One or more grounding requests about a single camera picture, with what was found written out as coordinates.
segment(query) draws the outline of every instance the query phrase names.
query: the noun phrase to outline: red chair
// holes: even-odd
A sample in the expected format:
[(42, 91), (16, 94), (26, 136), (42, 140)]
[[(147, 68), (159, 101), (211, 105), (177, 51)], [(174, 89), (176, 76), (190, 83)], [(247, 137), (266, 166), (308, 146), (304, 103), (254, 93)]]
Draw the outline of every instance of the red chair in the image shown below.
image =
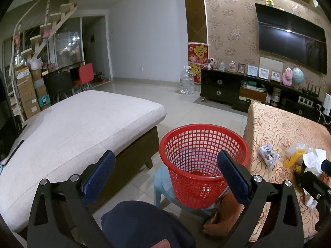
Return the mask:
[(78, 69), (79, 80), (73, 82), (75, 86), (80, 86), (78, 92), (94, 89), (90, 82), (94, 79), (94, 72), (91, 63), (80, 66)]

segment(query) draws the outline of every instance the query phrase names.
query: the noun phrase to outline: tissue packet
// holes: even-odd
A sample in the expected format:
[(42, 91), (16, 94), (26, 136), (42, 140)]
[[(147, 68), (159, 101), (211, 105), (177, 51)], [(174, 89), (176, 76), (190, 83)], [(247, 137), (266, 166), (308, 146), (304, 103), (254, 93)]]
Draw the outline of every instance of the tissue packet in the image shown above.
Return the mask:
[(268, 168), (273, 167), (280, 159), (280, 155), (272, 150), (272, 144), (270, 143), (261, 146), (259, 148), (259, 154), (263, 158)]

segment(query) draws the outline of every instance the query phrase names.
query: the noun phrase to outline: tv stand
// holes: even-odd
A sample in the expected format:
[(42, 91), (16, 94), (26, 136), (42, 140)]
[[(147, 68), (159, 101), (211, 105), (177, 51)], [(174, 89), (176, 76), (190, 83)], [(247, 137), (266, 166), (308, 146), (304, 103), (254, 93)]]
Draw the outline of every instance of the tv stand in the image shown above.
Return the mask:
[[(278, 103), (278, 108), (297, 114), (299, 116), (303, 116), (315, 122), (318, 121), (319, 112), (317, 111), (315, 105), (323, 105), (318, 97), (303, 93), (301, 90), (285, 86), (282, 83), (276, 81), (252, 77), (246, 74), (202, 69), (200, 93), (202, 101), (205, 101), (205, 98), (208, 98), (220, 103), (229, 104), (234, 110), (247, 113), (250, 103), (239, 100), (239, 89), (241, 87), (242, 80), (263, 84), (269, 94), (272, 94), (273, 88), (281, 89), (281, 98), (285, 97), (286, 103), (285, 105)], [(298, 103), (300, 96), (313, 101), (313, 107), (310, 108)], [(321, 118), (319, 122), (323, 124), (324, 119)], [(326, 125), (326, 128), (331, 131), (331, 125)]]

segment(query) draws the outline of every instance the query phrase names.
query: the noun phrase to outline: red plastic basket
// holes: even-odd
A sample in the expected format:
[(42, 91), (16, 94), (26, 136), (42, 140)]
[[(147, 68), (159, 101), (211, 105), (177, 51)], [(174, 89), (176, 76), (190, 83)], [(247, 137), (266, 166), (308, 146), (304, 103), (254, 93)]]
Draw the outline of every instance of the red plastic basket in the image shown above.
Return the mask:
[(210, 124), (181, 126), (160, 143), (160, 157), (168, 167), (178, 201), (189, 208), (212, 205), (227, 187), (217, 166), (217, 155), (226, 150), (236, 163), (247, 166), (249, 148), (238, 134)]

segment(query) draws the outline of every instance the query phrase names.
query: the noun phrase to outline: metal screw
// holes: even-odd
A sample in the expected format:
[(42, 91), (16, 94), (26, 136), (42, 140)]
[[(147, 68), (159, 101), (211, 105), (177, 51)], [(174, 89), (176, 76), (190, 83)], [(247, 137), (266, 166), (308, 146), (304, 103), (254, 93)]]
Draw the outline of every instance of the metal screw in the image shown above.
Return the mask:
[(257, 183), (260, 183), (262, 182), (262, 177), (260, 175), (254, 175), (254, 181), (257, 182)]
[(45, 184), (47, 184), (47, 179), (43, 179), (43, 180), (41, 180), (41, 181), (40, 181), (40, 184), (41, 184), (41, 185), (45, 185)]
[(70, 181), (71, 182), (76, 182), (78, 179), (79, 179), (79, 175), (78, 174), (71, 175), (71, 177), (70, 177)]
[(285, 180), (285, 185), (287, 185), (288, 187), (292, 186), (292, 182), (289, 180)]

